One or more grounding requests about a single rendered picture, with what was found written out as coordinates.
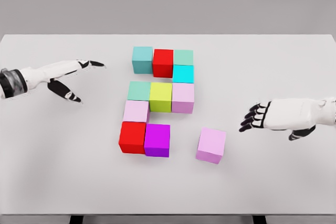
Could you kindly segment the magenta purple cube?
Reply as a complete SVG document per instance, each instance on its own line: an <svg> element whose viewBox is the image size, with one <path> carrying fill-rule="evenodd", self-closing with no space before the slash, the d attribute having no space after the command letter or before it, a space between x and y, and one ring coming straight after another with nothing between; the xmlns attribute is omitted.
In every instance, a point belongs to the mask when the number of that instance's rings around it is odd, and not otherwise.
<svg viewBox="0 0 336 224"><path fill-rule="evenodd" d="M147 124L145 131L144 150L146 156L169 157L170 125Z"/></svg>

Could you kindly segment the mint green cube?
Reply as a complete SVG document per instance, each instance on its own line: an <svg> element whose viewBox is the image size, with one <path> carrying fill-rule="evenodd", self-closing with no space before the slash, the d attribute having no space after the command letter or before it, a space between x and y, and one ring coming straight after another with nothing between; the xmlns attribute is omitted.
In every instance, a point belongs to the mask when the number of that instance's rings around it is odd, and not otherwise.
<svg viewBox="0 0 336 224"><path fill-rule="evenodd" d="M177 49L174 50L173 63L180 66L193 66L194 65L194 52L193 50Z"/></svg>
<svg viewBox="0 0 336 224"><path fill-rule="evenodd" d="M151 82L131 81L128 90L128 100L149 101Z"/></svg>

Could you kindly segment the yellow-green cube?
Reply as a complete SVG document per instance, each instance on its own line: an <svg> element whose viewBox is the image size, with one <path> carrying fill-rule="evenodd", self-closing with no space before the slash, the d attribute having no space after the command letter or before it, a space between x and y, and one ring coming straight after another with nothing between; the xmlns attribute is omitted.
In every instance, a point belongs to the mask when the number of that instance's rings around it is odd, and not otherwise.
<svg viewBox="0 0 336 224"><path fill-rule="evenodd" d="M152 82L150 88L149 105L151 112L172 112L172 84Z"/></svg>

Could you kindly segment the cyan cube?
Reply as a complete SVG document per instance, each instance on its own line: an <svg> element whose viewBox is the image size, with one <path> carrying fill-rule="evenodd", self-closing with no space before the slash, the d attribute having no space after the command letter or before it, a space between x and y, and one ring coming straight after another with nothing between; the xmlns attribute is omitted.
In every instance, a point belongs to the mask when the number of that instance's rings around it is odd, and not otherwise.
<svg viewBox="0 0 336 224"><path fill-rule="evenodd" d="M172 82L194 83L194 66L174 65Z"/></svg>

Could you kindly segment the teal blue cube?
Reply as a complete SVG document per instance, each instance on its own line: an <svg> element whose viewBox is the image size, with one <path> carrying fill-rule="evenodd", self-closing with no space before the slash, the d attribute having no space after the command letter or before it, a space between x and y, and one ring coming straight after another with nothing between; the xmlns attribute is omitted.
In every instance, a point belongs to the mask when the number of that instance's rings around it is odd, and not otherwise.
<svg viewBox="0 0 336 224"><path fill-rule="evenodd" d="M132 65L135 74L152 74L153 48L134 46L132 53Z"/></svg>

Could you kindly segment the light pink cube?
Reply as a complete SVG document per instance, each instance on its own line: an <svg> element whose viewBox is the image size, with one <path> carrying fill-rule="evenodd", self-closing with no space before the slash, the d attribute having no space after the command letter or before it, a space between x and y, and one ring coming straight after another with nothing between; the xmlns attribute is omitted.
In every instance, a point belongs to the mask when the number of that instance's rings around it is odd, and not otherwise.
<svg viewBox="0 0 336 224"><path fill-rule="evenodd" d="M225 141L225 131L202 127L196 151L196 159L219 164L224 155Z"/></svg>
<svg viewBox="0 0 336 224"><path fill-rule="evenodd" d="M193 83L173 83L172 113L192 114L195 102Z"/></svg>
<svg viewBox="0 0 336 224"><path fill-rule="evenodd" d="M149 118L149 101L126 100L123 121L148 123Z"/></svg>

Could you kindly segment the red cube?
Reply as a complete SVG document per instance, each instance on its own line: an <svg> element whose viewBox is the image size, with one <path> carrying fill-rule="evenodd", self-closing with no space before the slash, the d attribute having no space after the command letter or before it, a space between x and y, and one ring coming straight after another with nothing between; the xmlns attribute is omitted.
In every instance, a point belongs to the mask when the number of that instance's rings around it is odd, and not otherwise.
<svg viewBox="0 0 336 224"><path fill-rule="evenodd" d="M152 68L157 78L172 78L174 51L172 49L155 49Z"/></svg>
<svg viewBox="0 0 336 224"><path fill-rule="evenodd" d="M119 136L119 146L123 153L145 154L146 123L144 122L122 122Z"/></svg>

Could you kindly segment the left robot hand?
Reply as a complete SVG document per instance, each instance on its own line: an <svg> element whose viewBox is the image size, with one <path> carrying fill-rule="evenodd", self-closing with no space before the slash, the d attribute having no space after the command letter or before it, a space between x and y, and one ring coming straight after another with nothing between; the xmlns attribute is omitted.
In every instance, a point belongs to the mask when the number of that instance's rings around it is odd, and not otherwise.
<svg viewBox="0 0 336 224"><path fill-rule="evenodd" d="M51 92L65 100L81 103L81 99L70 88L60 82L58 78L89 67L106 68L105 64L93 60L63 60L40 67L37 70L43 73L44 80L47 82L47 88Z"/></svg>

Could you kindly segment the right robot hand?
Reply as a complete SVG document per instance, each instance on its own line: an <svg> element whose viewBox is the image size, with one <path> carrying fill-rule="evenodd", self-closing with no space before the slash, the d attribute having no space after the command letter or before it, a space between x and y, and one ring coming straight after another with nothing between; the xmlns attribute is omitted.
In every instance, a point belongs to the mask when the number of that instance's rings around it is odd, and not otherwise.
<svg viewBox="0 0 336 224"><path fill-rule="evenodd" d="M294 141L311 134L319 122L324 101L313 99L274 99L253 105L240 124L240 132L250 129L290 130Z"/></svg>

